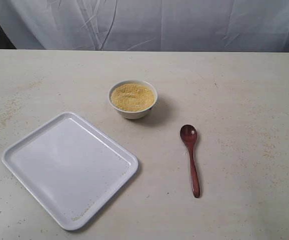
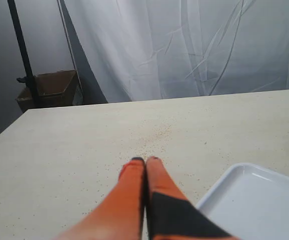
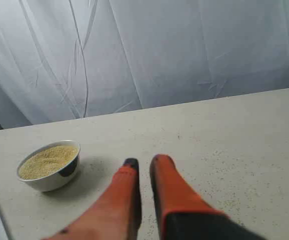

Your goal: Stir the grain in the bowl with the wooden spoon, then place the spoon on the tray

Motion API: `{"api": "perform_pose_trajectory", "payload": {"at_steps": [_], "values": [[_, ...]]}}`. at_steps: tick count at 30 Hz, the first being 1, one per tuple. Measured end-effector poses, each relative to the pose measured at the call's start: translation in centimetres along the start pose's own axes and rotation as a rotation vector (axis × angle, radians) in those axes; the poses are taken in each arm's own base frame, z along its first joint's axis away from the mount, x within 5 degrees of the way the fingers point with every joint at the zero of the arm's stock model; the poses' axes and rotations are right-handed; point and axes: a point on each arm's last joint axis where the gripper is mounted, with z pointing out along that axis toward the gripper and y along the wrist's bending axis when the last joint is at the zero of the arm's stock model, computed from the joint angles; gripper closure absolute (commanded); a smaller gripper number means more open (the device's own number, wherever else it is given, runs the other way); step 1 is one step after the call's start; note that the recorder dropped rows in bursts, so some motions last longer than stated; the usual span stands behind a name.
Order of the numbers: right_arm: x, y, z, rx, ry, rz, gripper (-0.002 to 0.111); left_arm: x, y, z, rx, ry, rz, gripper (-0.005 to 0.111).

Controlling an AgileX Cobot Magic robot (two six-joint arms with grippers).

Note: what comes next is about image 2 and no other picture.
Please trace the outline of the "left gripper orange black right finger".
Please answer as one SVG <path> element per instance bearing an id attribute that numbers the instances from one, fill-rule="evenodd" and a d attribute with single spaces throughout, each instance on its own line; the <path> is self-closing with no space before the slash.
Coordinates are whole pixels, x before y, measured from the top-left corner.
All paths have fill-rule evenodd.
<path id="1" fill-rule="evenodd" d="M 148 234 L 151 240 L 236 240 L 197 210 L 174 183 L 160 158 L 146 162 Z"/>

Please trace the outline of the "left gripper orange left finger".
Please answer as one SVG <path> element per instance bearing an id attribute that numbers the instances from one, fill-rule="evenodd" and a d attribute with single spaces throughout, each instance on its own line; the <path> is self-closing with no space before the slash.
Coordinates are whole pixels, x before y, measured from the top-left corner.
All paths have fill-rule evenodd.
<path id="1" fill-rule="evenodd" d="M 84 219 L 57 240 L 140 240 L 144 217 L 145 162 L 123 165 L 117 184 Z"/>

